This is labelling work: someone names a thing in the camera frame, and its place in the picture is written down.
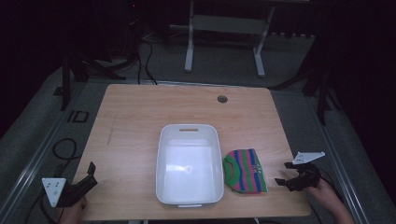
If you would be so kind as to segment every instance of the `person's hand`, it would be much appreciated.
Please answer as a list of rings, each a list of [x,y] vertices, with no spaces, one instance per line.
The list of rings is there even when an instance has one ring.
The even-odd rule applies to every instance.
[[[347,208],[335,194],[332,186],[326,183],[326,181],[320,179],[316,188],[308,187],[306,190],[314,196],[320,205],[332,214],[335,223],[355,223]]]
[[[82,197],[71,207],[58,208],[59,224],[78,224],[81,222],[82,211],[87,205],[87,199]]]

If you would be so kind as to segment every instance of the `green towel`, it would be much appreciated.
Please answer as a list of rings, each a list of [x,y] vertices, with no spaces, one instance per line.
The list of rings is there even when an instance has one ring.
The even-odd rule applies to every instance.
[[[262,166],[256,151],[237,149],[223,160],[225,183],[234,191],[244,194],[267,192]]]

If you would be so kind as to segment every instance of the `table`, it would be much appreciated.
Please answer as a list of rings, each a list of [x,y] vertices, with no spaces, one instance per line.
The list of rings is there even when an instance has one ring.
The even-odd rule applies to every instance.
[[[218,97],[228,101],[220,103]],[[162,204],[155,194],[160,133],[175,123],[215,127],[221,154],[255,148],[268,193],[244,196],[227,186],[217,203],[198,208]],[[304,192],[290,192],[274,178],[290,179],[288,140],[267,89],[210,86],[110,85],[82,155],[75,182],[90,161],[99,184],[88,194],[84,220],[147,220],[232,217],[297,217],[311,212]]]

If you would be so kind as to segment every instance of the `metal frame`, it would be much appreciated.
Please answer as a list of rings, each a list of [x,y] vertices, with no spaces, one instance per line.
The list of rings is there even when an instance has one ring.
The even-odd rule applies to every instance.
[[[326,126],[322,125],[318,117],[316,116],[315,109],[315,99],[312,97],[305,97],[305,101],[308,104],[309,110],[312,116],[315,118],[316,124],[319,127],[321,135],[323,137],[323,142],[327,148],[327,154],[329,156],[330,163],[332,164],[332,168],[334,169],[335,175],[337,176],[338,181],[340,182],[340,186],[344,195],[346,196],[346,202],[349,205],[350,212],[354,217],[357,223],[365,224],[370,223],[366,213],[361,206],[361,201],[359,199],[358,193],[355,190],[355,187],[352,184],[352,181],[347,175],[347,171],[344,168],[343,163],[341,162],[340,156],[338,155],[337,149],[335,148],[334,143],[332,142],[332,138],[326,128]]]
[[[55,120],[54,124],[49,130],[49,133],[46,135],[40,147],[35,152],[35,155],[32,157],[32,159],[30,159],[29,163],[21,172],[20,177],[1,206],[0,223],[8,223],[11,220],[14,212],[17,210],[20,202],[22,201],[23,196],[29,189],[32,181],[35,179],[35,175],[46,159],[46,156],[50,152],[52,141],[66,120],[66,115],[70,113],[73,106],[76,104],[78,97],[82,94],[85,86],[85,83],[76,85],[74,88],[74,96],[71,98],[70,104],[68,104],[68,107],[65,109],[65,111],[61,112],[60,116]]]
[[[257,75],[265,77],[264,67],[262,65],[262,47],[265,37],[268,34],[268,28],[274,15],[275,7],[270,7],[267,19],[252,20],[228,17],[215,17],[205,15],[194,15],[194,1],[190,1],[190,25],[189,25],[189,45],[187,46],[186,63],[184,70],[192,71],[192,60],[194,53],[193,32],[194,30],[207,30],[218,32],[232,32],[239,34],[260,35],[260,43],[253,49],[254,61],[256,63]]]

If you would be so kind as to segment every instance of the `floor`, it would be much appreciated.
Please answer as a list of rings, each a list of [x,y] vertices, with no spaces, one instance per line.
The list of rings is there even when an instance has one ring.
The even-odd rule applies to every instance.
[[[314,38],[270,35],[262,53],[266,77],[259,78],[256,76],[251,49],[255,37],[240,36],[239,43],[235,45],[230,43],[234,42],[234,38],[228,41],[227,37],[218,38],[216,35],[198,34],[190,73],[185,73],[183,69],[187,50],[186,31],[179,28],[173,29],[169,43],[162,43],[156,35],[148,34],[145,40],[149,44],[142,44],[140,49],[142,63],[148,65],[150,73],[163,85],[172,83],[265,88],[293,77],[314,41]],[[20,118],[0,140],[0,176],[3,185],[0,217],[5,223],[23,222],[39,194],[41,177],[52,175],[57,165],[63,162],[50,152],[54,144],[60,139],[71,137],[77,142],[76,154],[81,154],[107,85],[136,84],[138,66],[118,71],[120,76],[127,77],[125,81],[115,81],[90,70],[92,75],[88,83],[72,82],[72,101],[64,112],[59,110],[62,99],[52,95],[56,87],[62,85],[61,71],[59,69],[48,77]],[[151,84],[144,70],[141,78],[142,84]],[[376,176],[347,116],[328,101],[331,110],[325,114],[327,125],[322,126],[315,114],[317,99],[304,97],[301,94],[303,85],[304,81],[301,81],[283,91],[272,91],[293,155],[298,151],[326,152],[327,156],[315,161],[315,164],[330,174],[357,223],[396,223],[396,209]],[[73,110],[89,111],[87,122],[68,121]],[[62,144],[59,150],[67,156],[70,155],[71,147]],[[68,180],[73,179],[77,166],[78,161],[70,163],[64,173]],[[332,223],[329,214],[312,198],[309,199],[322,223]],[[50,208],[48,210],[55,217],[55,211]],[[262,223],[266,219],[275,223],[318,223],[314,213],[309,217],[259,218]],[[45,222],[38,206],[33,209],[29,221]]]

